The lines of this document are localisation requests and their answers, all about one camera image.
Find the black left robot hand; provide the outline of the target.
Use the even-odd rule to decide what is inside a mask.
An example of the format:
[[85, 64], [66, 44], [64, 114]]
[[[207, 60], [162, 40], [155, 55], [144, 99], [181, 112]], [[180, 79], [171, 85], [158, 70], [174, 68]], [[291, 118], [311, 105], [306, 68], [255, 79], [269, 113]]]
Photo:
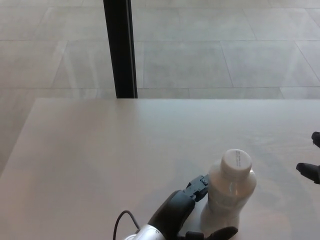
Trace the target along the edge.
[[209, 177], [198, 176], [182, 190], [174, 191], [153, 214], [148, 224], [156, 228], [165, 240], [229, 240], [238, 229], [234, 226], [224, 227], [208, 237], [201, 232], [188, 231], [179, 235], [185, 221], [192, 213], [197, 202], [208, 193]]

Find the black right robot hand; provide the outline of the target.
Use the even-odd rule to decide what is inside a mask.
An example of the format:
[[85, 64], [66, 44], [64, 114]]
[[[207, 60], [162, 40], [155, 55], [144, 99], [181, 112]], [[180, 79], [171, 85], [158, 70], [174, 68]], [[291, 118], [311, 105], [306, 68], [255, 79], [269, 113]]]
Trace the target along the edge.
[[[320, 133], [315, 131], [311, 135], [311, 139], [314, 145], [320, 147]], [[320, 166], [310, 163], [298, 163], [296, 170], [305, 178], [313, 181], [314, 184], [320, 184]]]

